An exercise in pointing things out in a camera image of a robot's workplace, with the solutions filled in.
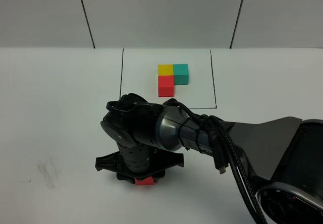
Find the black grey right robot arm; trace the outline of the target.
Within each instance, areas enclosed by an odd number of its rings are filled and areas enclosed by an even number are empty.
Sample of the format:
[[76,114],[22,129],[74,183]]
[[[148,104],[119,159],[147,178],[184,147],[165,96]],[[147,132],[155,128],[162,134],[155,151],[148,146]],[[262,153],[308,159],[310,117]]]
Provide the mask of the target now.
[[198,115],[176,99],[149,103],[129,93],[106,105],[102,129],[118,151],[98,157],[98,171],[139,184],[184,165],[180,148],[231,168],[256,223],[322,223],[322,121],[285,117],[261,124]]

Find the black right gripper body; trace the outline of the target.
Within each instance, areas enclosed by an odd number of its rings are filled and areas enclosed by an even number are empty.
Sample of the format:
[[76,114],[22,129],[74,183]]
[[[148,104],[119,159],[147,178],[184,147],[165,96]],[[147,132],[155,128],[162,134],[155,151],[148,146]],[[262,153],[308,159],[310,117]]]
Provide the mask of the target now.
[[97,171],[107,170],[117,174],[117,179],[135,183],[135,178],[154,178],[154,183],[165,177],[166,170],[184,166],[184,154],[161,150],[139,144],[135,147],[118,145],[118,152],[98,157],[95,162]]

